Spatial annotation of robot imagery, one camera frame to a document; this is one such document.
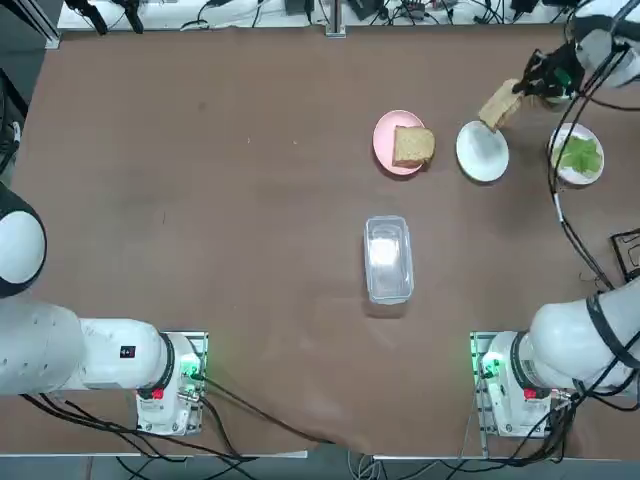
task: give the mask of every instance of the cable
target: cable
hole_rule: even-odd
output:
[[[329,25],[329,17],[327,17],[327,12],[324,10],[324,5],[322,4],[322,0],[318,0],[318,4],[320,5],[320,10],[322,10],[322,16],[324,17],[327,25]]]
[[[239,397],[235,393],[233,393],[230,390],[226,389],[225,387],[223,387],[219,383],[214,382],[210,378],[205,377],[204,375],[193,374],[193,375],[191,375],[191,378],[193,378],[194,380],[200,380],[200,381],[204,381],[204,382],[208,383],[209,385],[211,385],[212,387],[216,388],[217,390],[220,390],[222,393],[224,393],[228,397],[232,398],[236,402],[244,405],[249,410],[252,410],[254,413],[257,413],[259,416],[261,416],[265,420],[268,420],[271,423],[279,426],[280,428],[283,428],[284,430],[287,430],[290,433],[293,433],[293,434],[295,434],[295,435],[297,435],[297,436],[299,436],[301,438],[304,438],[305,440],[309,440],[311,442],[317,442],[317,443],[326,443],[326,444],[329,444],[329,445],[333,445],[334,444],[333,442],[331,442],[329,440],[326,440],[324,438],[316,437],[314,435],[309,435],[308,433],[305,433],[305,432],[302,432],[302,431],[300,431],[300,430],[298,430],[296,428],[293,428],[292,426],[286,424],[285,422],[283,422],[281,420],[278,420],[274,416],[269,415],[268,413],[260,410],[258,407],[253,406],[252,404],[250,404],[246,400],[242,399],[241,397]]]
[[[626,50],[623,50],[622,52],[612,51],[607,56],[607,58],[602,62],[602,64],[596,69],[596,71],[591,75],[589,80],[587,80],[587,82],[585,84],[585,88],[583,90],[583,92],[588,92],[588,93],[586,93],[586,94],[583,93],[581,95],[576,95],[571,100],[571,103],[569,104],[567,110],[563,114],[562,119],[560,120],[560,123],[558,124],[558,127],[555,130],[553,138],[552,138],[552,140],[551,140],[551,142],[549,144],[549,148],[547,149],[547,161],[548,161],[548,164],[547,164],[547,169],[548,170],[547,170],[547,172],[548,172],[548,176],[551,175],[551,170],[553,171],[553,176],[551,178],[548,178],[549,193],[551,194],[553,203],[556,206],[556,209],[558,210],[558,216],[559,216],[559,220],[560,220],[560,223],[561,223],[561,226],[562,226],[562,230],[563,230],[565,236],[567,237],[567,239],[569,240],[569,242],[571,243],[571,245],[574,248],[574,250],[583,259],[583,261],[586,263],[586,265],[595,273],[596,277],[599,278],[607,286],[607,288],[609,288],[610,290],[613,290],[613,288],[614,288],[613,284],[608,279],[607,275],[602,271],[602,268],[600,268],[600,266],[598,265],[598,262],[595,260],[595,258],[591,255],[591,253],[585,247],[584,243],[582,242],[580,237],[577,235],[577,233],[575,232],[575,230],[571,226],[571,223],[569,222],[569,220],[566,218],[566,215],[562,211],[562,209],[560,207],[560,203],[559,203],[559,195],[558,195],[557,186],[558,186],[558,173],[559,173],[559,167],[560,167],[560,159],[562,158],[562,156],[564,154],[564,151],[565,151],[565,149],[567,147],[567,144],[569,142],[569,139],[571,138],[571,135],[573,133],[573,130],[574,130],[576,124],[578,123],[582,113],[584,112],[585,108],[589,104],[589,101],[592,99],[593,95],[604,84],[604,82],[607,80],[607,78],[610,75],[610,73],[613,70],[615,70],[615,68],[620,64],[620,62],[622,62],[622,60],[624,59],[624,57],[627,54],[627,52],[628,52],[628,47],[627,47]],[[618,56],[618,59],[614,62],[613,66],[611,68],[609,68],[609,66],[613,62],[613,59],[615,58],[615,56],[618,53],[621,53],[621,55]],[[603,75],[605,70],[607,70],[608,68],[609,68],[609,70],[608,70],[607,74]],[[574,118],[574,120],[573,120],[573,122],[571,124],[571,127],[569,128],[569,131],[566,134],[566,138],[565,138],[564,142],[562,143],[562,147],[560,148],[559,154],[557,156],[557,161],[555,162],[555,165],[553,166],[553,168],[551,168],[551,165],[553,164],[553,152],[557,148],[556,142],[557,142],[560,130],[562,129],[562,125],[564,124],[564,121],[568,117],[569,113],[573,110],[573,108],[575,107],[577,102],[580,100],[580,98],[584,98],[583,103],[580,106],[580,108],[578,109],[578,112],[575,115],[575,118]]]
[[[611,37],[614,37],[618,30],[618,25],[629,16],[629,14],[640,5],[640,0],[629,0],[626,4],[622,6],[622,8],[618,11],[618,13],[613,17],[613,22],[611,22],[611,27],[609,28],[609,33]]]
[[[396,7],[393,9],[393,14],[387,18],[387,26],[393,25],[393,21],[398,18],[398,12],[400,11],[400,7]]]
[[[204,20],[202,18],[202,13],[205,10],[208,10],[210,8],[217,8],[217,7],[221,7],[226,5],[227,3],[229,3],[232,0],[209,0],[208,2],[206,2],[204,5],[202,5],[202,7],[200,7],[200,10],[198,11],[198,15],[196,16],[195,20],[190,20],[186,23],[183,23],[182,26],[180,27],[180,30],[185,30],[188,29],[188,27],[192,27],[194,25],[203,25],[201,27],[201,29],[208,29],[209,28],[209,22],[207,20]],[[247,10],[245,12],[242,13],[238,13],[235,14],[231,17],[230,22],[234,22],[234,21],[238,21],[241,20],[245,17],[247,17],[248,15],[252,15],[253,12],[260,10],[262,7],[264,7],[267,3],[271,2],[272,0],[263,0],[262,3],[258,3],[258,5],[256,5],[255,7],[251,8],[250,10]]]
[[[498,9],[500,8],[500,5],[502,5],[502,18],[501,21],[498,23],[504,23],[504,1],[503,0],[498,0],[498,5],[496,5],[496,13],[498,13]],[[491,12],[488,9],[484,10],[484,15],[482,16],[482,20],[484,23],[490,23],[491,17],[489,16]]]
[[[108,424],[108,425],[114,425],[113,427],[105,427],[103,423],[98,423],[95,421],[91,421],[89,419],[85,419],[85,420],[80,420],[78,418],[74,418],[72,412],[68,412],[67,410],[64,409],[60,409],[63,412],[66,412],[67,414],[70,415],[65,415],[63,413],[60,413],[58,411],[56,411],[55,409],[49,408],[46,405],[41,404],[40,402],[38,402],[37,400],[35,400],[33,397],[31,397],[30,395],[20,395],[22,398],[24,398],[27,402],[31,403],[34,407],[38,408],[39,410],[42,410],[43,412],[47,413],[48,415],[51,415],[53,417],[59,418],[61,420],[65,420],[69,423],[74,423],[77,425],[81,425],[84,427],[88,427],[88,428],[92,428],[94,430],[99,430],[99,431],[105,431],[105,432],[117,432],[117,433],[123,433],[123,434],[131,434],[134,436],[138,436],[138,435],[143,435],[145,437],[153,437],[153,438],[157,438],[160,440],[163,440],[165,442],[169,442],[169,443],[174,443],[176,445],[180,445],[183,447],[188,447],[188,448],[193,448],[195,450],[200,450],[206,453],[211,453],[213,455],[217,455],[218,457],[220,457],[220,460],[222,460],[223,462],[225,462],[227,465],[231,466],[232,463],[231,461],[234,460],[233,457],[222,453],[222,452],[218,452],[217,450],[214,450],[212,448],[208,448],[208,447],[204,447],[202,445],[196,445],[193,443],[189,443],[189,442],[184,442],[182,440],[178,440],[177,438],[172,438],[172,437],[167,437],[164,435],[158,435],[155,433],[151,433],[151,432],[146,432],[146,431],[139,431],[139,430],[132,430],[132,429],[128,429],[128,428],[124,428],[121,425],[118,425],[114,422],[103,422],[104,424]],[[237,464],[233,464],[234,465],[234,469],[237,470],[238,472],[242,473],[245,477],[249,478],[250,480],[256,480],[255,477],[253,477],[252,475],[249,475],[247,472],[245,472],[243,469],[241,469],[240,467],[238,467]]]
[[[182,27],[180,27],[180,31],[185,32],[185,31],[191,31],[191,30],[219,29],[219,28],[224,28],[224,27],[235,26],[235,25],[239,24],[240,22],[244,23],[246,20],[249,20],[247,27],[251,27],[252,19],[255,18],[255,15],[253,13],[256,10],[257,10],[257,7],[252,9],[252,11],[250,11],[250,12],[245,12],[244,16],[228,18],[225,22],[221,22],[221,23],[209,24],[206,20],[202,20],[202,22],[199,24],[200,26],[197,26],[196,22],[187,22],[186,24],[183,24]],[[258,17],[258,23],[260,23],[262,21],[262,19],[267,15],[275,15],[275,14],[281,15],[282,12],[284,12],[284,10],[281,9],[281,8],[274,8],[272,10],[262,9],[262,10],[260,10],[260,16]]]
[[[145,477],[140,472],[142,471],[142,469],[144,467],[146,467],[152,461],[153,461],[153,458],[148,460],[147,463],[142,465],[142,467],[140,467],[140,469],[138,469],[138,471],[136,471],[136,470],[133,470],[131,467],[129,467],[126,463],[124,463],[120,457],[116,457],[116,462],[118,462],[122,468],[124,468],[127,472],[129,472],[131,474],[130,478],[139,478],[140,480],[151,480],[149,477]]]
[[[473,393],[471,394],[471,409],[469,411],[469,416],[467,417],[467,426],[464,429],[464,438],[462,439],[462,448],[460,448],[460,455],[458,455],[458,458],[462,458],[464,456],[464,449],[467,446],[467,439],[469,438],[469,427],[471,426],[471,416],[475,412],[474,407],[476,406],[476,400],[477,400],[476,392],[478,391],[479,386],[480,386],[480,374],[478,372],[478,380],[473,385]]]
[[[160,378],[153,385],[138,389],[138,395],[145,400],[149,400],[153,397],[154,390],[164,390],[165,388],[167,388],[169,382],[171,381],[173,367],[176,363],[176,351],[173,343],[171,342],[171,339],[164,332],[158,332],[158,335],[160,336],[160,339],[164,343],[164,346],[167,350],[166,365],[162,374],[160,375]]]
[[[433,20],[434,22],[436,22],[436,25],[442,25],[440,23],[440,21],[434,17],[433,15],[431,15],[429,12],[424,12],[424,16],[430,18],[431,20]]]
[[[431,470],[433,467],[435,467],[438,464],[438,461],[435,462],[431,462],[427,465],[423,465],[422,467],[420,467],[418,470],[416,470],[413,473],[410,473],[409,475],[405,475],[404,477],[400,477],[397,480],[415,480],[416,478],[418,478],[420,475],[422,475],[423,473],[428,472],[429,470]]]
[[[496,19],[496,23],[504,23],[500,21],[500,16],[498,15],[498,12],[496,12],[493,8],[491,8],[491,1],[487,0],[486,3],[481,3],[478,0],[469,0],[471,3],[475,3],[476,5],[480,5],[481,7],[484,7],[485,10],[485,14],[486,12],[491,12],[491,15],[493,15],[493,18]]]
[[[455,467],[454,469],[452,469],[452,470],[451,470],[451,472],[449,473],[449,475],[447,475],[446,480],[451,480],[451,479],[453,478],[453,476],[454,476],[456,473],[458,473],[458,472],[462,469],[462,467],[464,467],[464,465],[465,465],[467,462],[468,462],[468,460],[462,460],[462,461],[458,464],[458,466],[457,466],[457,467]]]
[[[218,432],[220,433],[220,437],[227,447],[227,451],[236,458],[242,458],[242,455],[240,455],[238,451],[233,448],[231,440],[229,440],[229,436],[227,435],[227,432],[224,429],[224,425],[222,424],[222,418],[220,417],[218,410],[216,410],[216,407],[214,407],[213,404],[205,397],[202,397],[200,401],[205,407],[207,407],[209,412],[211,412],[211,415],[213,415],[213,418],[216,421],[216,425],[218,426]]]
[[[555,17],[553,17],[553,20],[551,20],[549,23],[556,23],[556,20],[558,20],[562,16],[562,14],[564,14],[564,13],[567,13],[567,10],[566,10],[566,8],[563,7],[563,8],[560,9],[558,14]]]
[[[444,7],[445,12],[447,12],[449,24],[453,25],[453,9],[449,8],[449,5],[447,5],[447,0],[442,0],[442,6]]]
[[[564,22],[564,27],[562,29],[562,34],[564,35],[565,43],[569,43],[569,34],[567,32],[567,28],[571,24],[571,20],[573,20],[573,17],[576,16],[576,13],[578,12],[578,10],[580,10],[582,7],[590,4],[591,2],[593,2],[593,0],[584,0],[582,3],[579,3],[575,8],[573,8],[569,12],[569,15],[567,16],[567,20]]]
[[[627,344],[624,346],[625,350],[629,351],[629,349],[639,339],[640,339],[640,331],[637,332],[631,338],[631,340],[629,340],[629,342],[627,342]],[[582,395],[580,395],[578,393],[572,395],[571,399],[568,402],[555,407],[554,409],[549,411],[549,413],[544,415],[531,428],[531,430],[529,431],[527,436],[522,440],[522,442],[520,443],[520,445],[518,446],[516,451],[513,454],[511,454],[511,456],[509,458],[504,459],[504,460],[503,459],[485,460],[485,462],[499,463],[500,465],[493,466],[493,467],[482,468],[482,469],[468,470],[468,469],[461,468],[462,465],[458,465],[458,467],[452,467],[452,466],[448,465],[444,461],[441,461],[441,463],[443,465],[445,465],[447,468],[451,469],[451,470],[455,469],[456,472],[458,472],[458,471],[465,472],[465,473],[487,472],[487,471],[492,471],[492,470],[498,470],[498,469],[504,468],[506,466],[525,467],[525,466],[530,465],[532,463],[536,463],[536,462],[539,462],[539,461],[542,461],[542,460],[546,460],[551,455],[553,455],[553,453],[558,448],[561,449],[560,458],[559,458],[558,462],[561,461],[564,458],[566,437],[567,437],[571,427],[573,426],[573,422],[575,420],[575,416],[576,416],[576,412],[577,412],[578,407],[580,405],[582,405],[582,403],[584,403],[588,398],[591,398],[592,394],[595,392],[595,389],[600,386],[600,384],[609,375],[609,373],[611,373],[611,370],[613,370],[618,363],[619,363],[618,358],[614,357],[614,359],[603,370],[603,372],[600,374],[600,376],[597,378],[597,380]],[[552,431],[549,434],[549,436],[547,436],[547,438],[545,438],[542,447],[539,448],[532,455],[529,455],[528,457],[525,457],[523,459],[517,459],[516,457],[517,457],[518,453],[520,453],[520,450],[522,450],[522,448],[524,447],[525,443],[530,439],[531,435],[533,435],[533,432],[535,432],[536,428],[541,426],[548,418],[550,418],[552,415],[554,415],[554,414],[556,414],[558,412],[562,412],[562,414],[563,414],[560,417],[559,422],[550,422],[550,423],[560,423],[560,427],[561,428],[560,429],[552,429]],[[554,436],[554,434],[556,434],[556,432],[559,432],[560,434],[558,435],[558,438],[553,440],[553,443],[552,443],[552,437]]]
[[[0,155],[2,155],[2,161],[0,161],[0,175],[2,175],[7,169],[9,163],[18,151],[18,148],[20,148],[20,142],[15,139],[16,133],[13,126],[11,127],[11,132],[13,134],[13,138],[6,143],[2,143],[2,132],[0,131]]]
[[[136,475],[142,472],[142,470],[144,470],[147,467],[147,465],[149,465],[154,460],[155,458],[150,458],[149,460],[144,462],[144,464],[138,470],[136,470]],[[128,480],[133,480],[134,478],[136,478],[136,475],[131,475]]]
[[[618,395],[619,393],[622,393],[624,390],[627,389],[629,385],[631,385],[631,382],[633,382],[633,379],[637,373],[638,373],[637,370],[633,370],[631,372],[631,375],[629,375],[627,379],[624,382],[622,382],[618,387],[614,388],[613,390],[609,390],[608,392],[598,392],[597,395],[599,397],[613,397],[615,395]]]
[[[611,103],[603,102],[602,100],[598,100],[597,98],[592,98],[591,101],[596,105],[600,105],[601,107],[611,108],[620,112],[640,112],[640,107],[622,107],[620,105],[613,105]]]
[[[4,132],[5,128],[7,128],[8,124],[8,99],[9,94],[7,93],[4,77],[0,76],[0,135]]]
[[[89,28],[90,28],[91,30],[95,30],[95,29],[96,29],[95,25],[92,25],[91,23],[89,23],[89,20],[87,20],[87,19],[84,17],[84,15],[82,15],[82,14],[81,14],[80,12],[78,12],[76,9],[74,9],[74,8],[69,8],[69,10],[71,10],[73,13],[75,13],[75,14],[76,14],[76,15],[78,15],[81,19],[83,19],[83,20],[84,20],[84,23],[86,23],[86,24],[89,26]]]
[[[203,478],[202,480],[213,480],[214,478],[218,478],[221,477],[222,475],[224,475],[225,473],[229,473],[231,470],[235,469],[235,467],[231,466],[231,467],[227,467],[225,468],[223,471],[215,473],[213,475],[210,475],[208,477]]]
[[[416,26],[416,21],[413,19],[413,16],[411,16],[411,12],[409,11],[409,7],[407,7],[407,4],[404,2],[404,0],[400,0],[400,4],[404,7],[405,11],[407,12],[407,16],[409,17],[409,20],[411,20],[411,23],[413,24],[413,26]]]
[[[368,463],[366,466],[363,465],[363,462],[365,461]],[[358,461],[358,471],[354,472],[351,462],[351,450],[347,450],[347,467],[349,468],[349,473],[353,480],[378,480],[380,478],[380,473],[382,472],[381,462],[375,461],[371,455],[364,454]]]
[[[83,410],[82,408],[80,408],[80,407],[79,407],[78,405],[76,405],[75,403],[70,402],[70,401],[68,401],[68,400],[66,401],[66,403],[67,403],[69,406],[71,406],[72,408],[75,408],[77,411],[79,411],[83,416],[77,415],[77,414],[75,414],[75,413],[73,413],[73,412],[70,412],[70,411],[68,411],[68,410],[65,410],[65,409],[64,409],[64,408],[62,408],[62,407],[59,407],[58,405],[56,405],[56,404],[55,404],[55,403],[54,403],[54,402],[53,402],[53,401],[52,401],[52,400],[51,400],[51,399],[50,399],[46,394],[44,394],[44,393],[41,393],[41,394],[40,394],[40,398],[42,398],[42,399],[44,400],[44,402],[45,402],[47,405],[49,405],[49,407],[50,407],[51,409],[53,409],[54,411],[58,412],[60,415],[67,415],[67,416],[69,416],[69,417],[71,417],[71,418],[75,418],[75,419],[78,419],[78,420],[86,420],[86,419],[88,418],[88,419],[90,419],[90,420],[93,420],[93,421],[95,421],[95,422],[100,423],[100,424],[101,424],[101,425],[103,425],[105,428],[108,428],[108,427],[111,427],[111,426],[116,426],[116,424],[111,424],[111,422],[103,422],[103,421],[101,421],[101,420],[97,419],[96,417],[94,417],[94,416],[90,415],[88,412],[86,412],[85,410]],[[132,435],[133,435],[134,437],[138,438],[139,440],[143,441],[143,442],[147,445],[147,447],[149,447],[149,449],[150,449],[150,450],[151,450],[151,451],[156,455],[155,457],[154,457],[154,456],[152,456],[152,455],[150,455],[148,452],[144,451],[143,449],[141,449],[138,445],[136,445],[136,443],[135,443],[135,442],[133,442],[131,439],[129,439],[129,438],[127,438],[127,437],[125,437],[125,436],[124,436],[124,434],[122,434],[122,433],[115,433],[115,432],[114,432],[114,434],[115,434],[117,437],[120,437],[120,438],[121,438],[122,440],[124,440],[125,442],[127,442],[129,445],[131,445],[134,449],[136,449],[138,452],[140,452],[140,453],[141,453],[142,455],[144,455],[145,457],[153,458],[153,459],[161,458],[161,459],[163,459],[163,460],[165,460],[165,461],[167,461],[167,462],[181,462],[181,461],[183,461],[183,460],[176,460],[176,459],[172,459],[172,458],[166,457],[165,455],[161,454],[161,453],[160,453],[160,452],[159,452],[159,451],[158,451],[158,450],[157,450],[157,449],[156,449],[156,448],[155,448],[155,447],[154,447],[154,446],[153,446],[153,445],[152,445],[152,444],[151,444],[151,443],[146,439],[146,438],[143,438],[142,436],[137,435],[137,432],[136,432],[136,434],[132,434]]]
[[[376,16],[373,17],[373,20],[371,20],[371,23],[369,24],[370,26],[376,23],[376,20],[378,19],[378,17],[380,17],[380,15],[382,15],[383,12],[386,12],[387,17],[389,16],[389,10],[387,9],[387,5],[389,5],[390,1],[391,0],[387,0],[386,2],[384,2],[384,5],[382,6],[382,8],[378,9],[378,13],[376,13]]]
[[[603,398],[600,398],[597,395],[593,395],[591,398],[593,398],[594,400],[597,400],[600,403],[605,404],[607,407],[609,408],[613,408],[614,410],[617,410],[619,412],[637,412],[638,410],[640,410],[640,399],[638,399],[635,403],[635,405],[633,405],[632,407],[621,407],[620,405],[615,405]]]
[[[107,27],[107,30],[111,30],[113,27],[115,27],[117,24],[120,23],[120,20],[123,19],[125,12],[122,12],[122,15],[120,15],[120,18],[118,18],[118,20],[116,20],[115,22],[113,22],[113,24],[109,25]]]
[[[256,16],[253,19],[253,23],[251,24],[251,28],[256,28],[258,23],[258,17],[260,16],[260,10],[262,8],[262,0],[258,0],[258,10],[256,10]]]

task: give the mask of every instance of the pink plate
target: pink plate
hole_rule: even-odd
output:
[[[420,170],[420,167],[402,168],[394,167],[393,144],[395,139],[395,129],[400,127],[424,127],[424,124],[413,113],[405,110],[392,110],[384,114],[378,120],[376,129],[373,131],[373,149],[380,164],[396,175],[411,175]]]

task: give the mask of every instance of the floor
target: floor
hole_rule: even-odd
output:
[[[41,0],[41,5],[52,19],[57,19],[62,0]],[[22,24],[8,11],[0,7],[0,65],[12,78],[20,93],[28,100],[35,88],[40,66],[44,58],[44,41],[29,27]],[[309,458],[302,459],[260,459],[246,465],[246,471],[258,480],[267,479],[348,479],[350,473],[346,465],[346,451],[339,447],[321,447],[310,452]],[[144,460],[124,457],[133,469],[139,468]],[[385,462],[390,480],[416,472],[427,462],[403,461]],[[470,468],[478,468],[479,462],[469,463]],[[224,470],[225,465],[216,458],[189,459],[184,464],[166,464],[155,461],[144,469],[143,474],[152,480],[204,479]],[[127,473],[112,457],[6,457],[0,458],[0,475],[3,480],[35,480],[45,477],[65,478],[65,480],[120,480],[127,479]],[[442,479],[448,470],[435,465],[420,475],[420,479]],[[477,480],[595,480],[632,479],[640,474],[637,462],[597,462],[566,460],[561,465],[544,463],[525,469],[503,469],[498,472],[475,474]],[[471,478],[471,474],[457,474],[456,478]],[[230,472],[227,480],[243,478],[237,472]]]

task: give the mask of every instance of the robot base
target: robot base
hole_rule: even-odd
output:
[[[206,375],[209,335],[206,332],[165,332],[173,343],[175,363],[167,388],[154,398],[136,395],[138,429],[158,435],[192,435],[202,429],[200,397],[205,383],[189,374]]]
[[[513,375],[510,361],[511,344],[515,337],[516,332],[471,334],[476,399],[484,432],[526,437],[531,428],[549,413],[551,397],[525,398],[524,390]],[[546,434],[546,424],[543,424],[530,436],[540,438]]]

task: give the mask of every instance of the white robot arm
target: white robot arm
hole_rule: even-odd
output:
[[[640,0],[581,2],[574,40],[550,55],[536,51],[518,90],[545,99],[580,90],[614,49],[628,50],[604,83],[622,87],[640,76]],[[601,296],[545,305],[528,332],[500,332],[484,355],[484,378],[497,433],[529,436],[551,408],[553,389],[589,389],[615,360],[596,392],[637,395],[640,342],[640,278]],[[540,429],[531,436],[545,435]]]
[[[138,428],[201,429],[204,332],[162,333],[131,319],[79,319],[18,295],[42,271],[47,239],[37,213],[0,183],[0,395],[135,389]]]

